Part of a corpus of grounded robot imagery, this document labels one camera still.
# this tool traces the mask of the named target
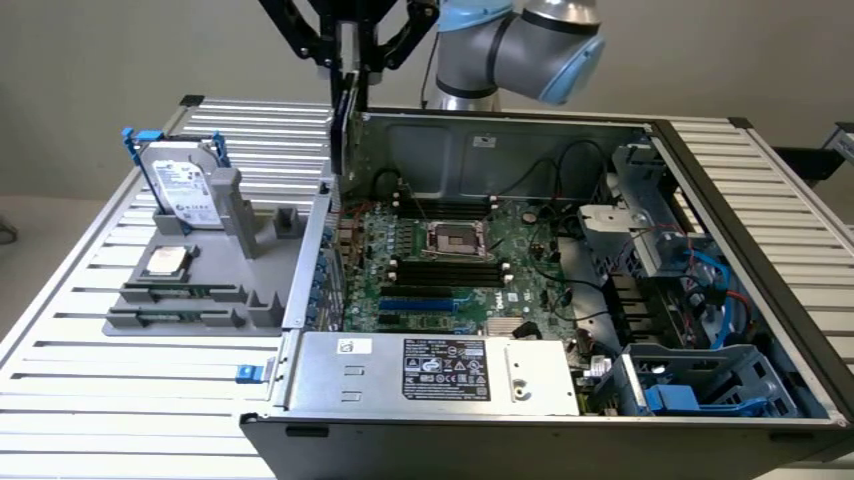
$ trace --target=cpu socket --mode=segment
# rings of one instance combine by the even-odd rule
[[[483,223],[430,223],[427,225],[427,250],[448,255],[484,257]]]

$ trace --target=blue pcie slot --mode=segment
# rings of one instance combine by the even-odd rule
[[[379,301],[379,309],[416,312],[454,312],[454,299],[386,299]]]

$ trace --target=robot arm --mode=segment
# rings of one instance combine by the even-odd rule
[[[259,0],[279,33],[299,58],[311,58],[328,69],[331,103],[338,105],[347,88],[342,65],[342,24],[354,25],[354,53],[360,93],[356,108],[367,107],[367,86],[379,83],[383,69],[398,69],[436,22],[436,0],[406,0],[408,20],[384,44],[376,42],[376,26],[398,0],[308,0],[320,20],[314,30],[294,0]]]
[[[561,105],[583,87],[605,40],[595,0],[447,0],[432,108],[498,110],[503,88]]]
[[[359,58],[356,109],[384,68],[396,69],[436,21],[438,0],[407,0],[408,20],[384,45],[376,25],[398,0],[308,0],[319,33],[294,0],[259,0],[296,56],[328,69],[332,105],[348,88],[340,59],[340,24],[352,23]],[[530,0],[521,14],[513,0],[443,0],[439,19],[438,95],[444,110],[498,110],[498,89],[561,105],[583,87],[605,40],[595,0]]]

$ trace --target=slotted metal surface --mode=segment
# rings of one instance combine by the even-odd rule
[[[258,207],[288,203],[307,210],[304,186],[326,161],[326,116],[312,105],[206,100],[174,120],[175,131],[219,130],[228,137],[242,190]],[[838,239],[809,216],[745,132],[723,120],[675,125],[766,252],[782,260],[778,268],[814,319],[829,335],[841,334],[831,342],[854,364],[853,305],[835,295],[850,292],[854,270]],[[734,175],[737,169],[750,175]],[[3,478],[272,478],[232,417],[260,405],[267,387],[238,385],[234,375],[238,365],[262,365],[275,355],[279,339],[102,334],[103,315],[154,235],[152,212],[135,173],[0,344]],[[811,258],[834,261],[819,267]],[[833,282],[825,267],[835,268]],[[853,464],[842,459],[831,467],[839,470],[821,473]],[[763,478],[806,472],[785,469]]]
[[[850,229],[817,201],[755,132],[729,123],[675,122],[674,127],[854,371]]]
[[[307,211],[326,118],[318,106],[207,100],[171,130],[219,130],[255,207]],[[260,406],[268,387],[234,377],[239,365],[276,355],[280,339],[102,333],[155,232],[154,207],[134,173],[0,347],[0,477],[272,478],[234,418]]]

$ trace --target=white sticker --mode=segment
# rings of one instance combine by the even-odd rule
[[[471,141],[471,145],[476,148],[495,148],[496,143],[498,138],[490,137],[488,135],[478,135]]]
[[[220,226],[202,168],[190,162],[172,160],[155,160],[152,167],[174,215],[194,227]]]
[[[374,341],[370,338],[339,338],[338,354],[368,354],[374,348]]]

